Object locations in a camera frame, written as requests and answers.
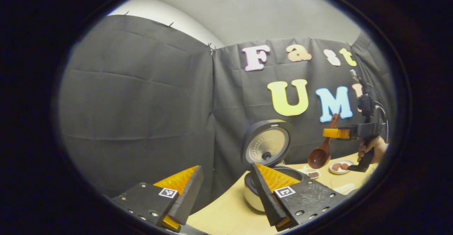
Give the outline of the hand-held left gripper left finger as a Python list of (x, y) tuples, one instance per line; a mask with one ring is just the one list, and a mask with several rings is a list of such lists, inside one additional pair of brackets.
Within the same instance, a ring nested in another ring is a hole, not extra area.
[(197, 165), (158, 182), (139, 182), (110, 201), (156, 227), (179, 232), (186, 225), (204, 180)]

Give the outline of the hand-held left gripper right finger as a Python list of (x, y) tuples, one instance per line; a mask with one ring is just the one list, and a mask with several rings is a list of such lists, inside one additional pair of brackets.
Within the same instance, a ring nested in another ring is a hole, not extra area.
[(274, 168), (251, 164), (251, 178), (267, 219), (278, 232), (306, 225), (324, 216), (346, 196), (296, 171), (293, 178)]

